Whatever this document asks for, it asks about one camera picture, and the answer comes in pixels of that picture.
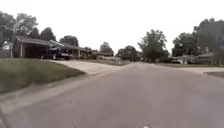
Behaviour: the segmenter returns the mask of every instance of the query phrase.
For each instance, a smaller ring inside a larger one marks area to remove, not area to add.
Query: grass
[[[224,72],[206,72],[206,74],[224,78]]]
[[[15,91],[31,84],[45,84],[84,72],[37,59],[0,59],[0,93]]]
[[[217,68],[219,66],[213,66],[213,65],[194,65],[194,64],[171,64],[171,63],[161,63],[158,64],[161,66],[166,66],[166,67],[172,67],[172,68]]]
[[[103,59],[97,59],[97,60],[84,60],[92,63],[101,63],[101,64],[108,64],[108,65],[114,65],[114,66],[124,66],[129,64],[128,61],[115,61],[115,60],[103,60]]]

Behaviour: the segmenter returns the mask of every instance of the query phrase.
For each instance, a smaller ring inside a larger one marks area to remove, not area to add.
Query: green tree
[[[172,56],[198,55],[197,40],[194,34],[181,33],[173,41]]]
[[[117,56],[123,60],[137,61],[140,59],[138,51],[133,46],[126,46],[118,50]]]
[[[114,54],[114,51],[107,42],[103,42],[103,44],[100,46],[100,52]]]
[[[14,23],[12,15],[0,11],[0,47],[5,40],[12,41]]]
[[[146,36],[138,43],[144,60],[154,62],[157,59],[164,58],[165,42],[166,37],[162,31],[151,30],[147,32]]]
[[[41,33],[40,33],[40,39],[50,41],[54,40],[56,41],[56,37],[54,33],[52,32],[50,27],[45,28]]]
[[[59,42],[69,44],[69,45],[73,45],[75,47],[79,46],[79,41],[75,36],[70,36],[70,35],[64,36],[63,38],[61,38],[59,40]]]
[[[16,17],[16,29],[19,35],[27,35],[38,25],[36,17],[19,13]]]
[[[169,58],[170,53],[168,52],[168,50],[163,50],[163,52],[161,53],[161,57],[160,57],[160,62],[163,63],[169,63],[171,62],[171,59]]]
[[[197,41],[201,49],[208,48],[215,54],[217,63],[224,63],[224,21],[205,19],[195,27]]]
[[[29,33],[28,37],[34,38],[34,39],[39,39],[40,38],[40,33],[38,28],[33,28],[33,30]]]

